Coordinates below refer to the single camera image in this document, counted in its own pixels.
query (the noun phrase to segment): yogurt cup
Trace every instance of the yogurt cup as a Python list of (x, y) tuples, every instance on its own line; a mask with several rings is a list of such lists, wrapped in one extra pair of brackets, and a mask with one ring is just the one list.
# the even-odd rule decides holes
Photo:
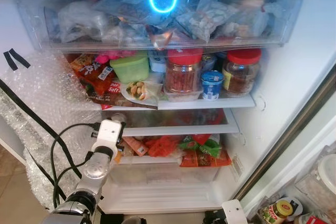
[(215, 101), (219, 97), (224, 76), (218, 71), (207, 71), (202, 74), (203, 99)]

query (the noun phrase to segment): yellow label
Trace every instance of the yellow label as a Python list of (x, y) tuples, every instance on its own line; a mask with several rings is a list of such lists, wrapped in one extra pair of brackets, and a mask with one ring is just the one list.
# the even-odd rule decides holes
[(224, 75), (223, 87), (224, 89), (228, 90), (230, 85), (231, 74), (223, 69), (223, 75)]

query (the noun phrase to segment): jar of sauce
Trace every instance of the jar of sauce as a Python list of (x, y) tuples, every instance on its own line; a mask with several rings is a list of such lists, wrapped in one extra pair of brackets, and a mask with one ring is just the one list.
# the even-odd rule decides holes
[(261, 218), (268, 224), (281, 224), (287, 216), (293, 213), (292, 205), (286, 200), (279, 200), (274, 204), (259, 209)]
[(223, 86), (229, 97), (243, 97), (251, 91), (259, 71), (260, 57), (259, 48), (227, 52), (227, 61), (223, 64)]

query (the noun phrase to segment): jar with red lid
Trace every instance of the jar with red lid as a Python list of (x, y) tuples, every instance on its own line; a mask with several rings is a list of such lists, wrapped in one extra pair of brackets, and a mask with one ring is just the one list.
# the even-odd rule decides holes
[(223, 64), (223, 86), (229, 97), (247, 95), (259, 71), (261, 50), (239, 49), (227, 52), (227, 62)]
[(202, 48), (168, 50), (165, 89), (192, 93), (201, 89)]

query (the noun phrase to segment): jar of spice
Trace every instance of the jar of spice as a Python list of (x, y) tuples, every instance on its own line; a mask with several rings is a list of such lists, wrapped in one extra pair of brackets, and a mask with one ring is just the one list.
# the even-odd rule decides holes
[(168, 50), (165, 89), (175, 93), (191, 93), (201, 89), (203, 50)]
[(223, 64), (223, 86), (229, 97), (243, 97), (251, 91), (260, 57), (259, 48), (228, 51), (227, 61)]
[(293, 213), (293, 207), (288, 201), (279, 200), (273, 205), (261, 208), (258, 212), (266, 223), (280, 224)]

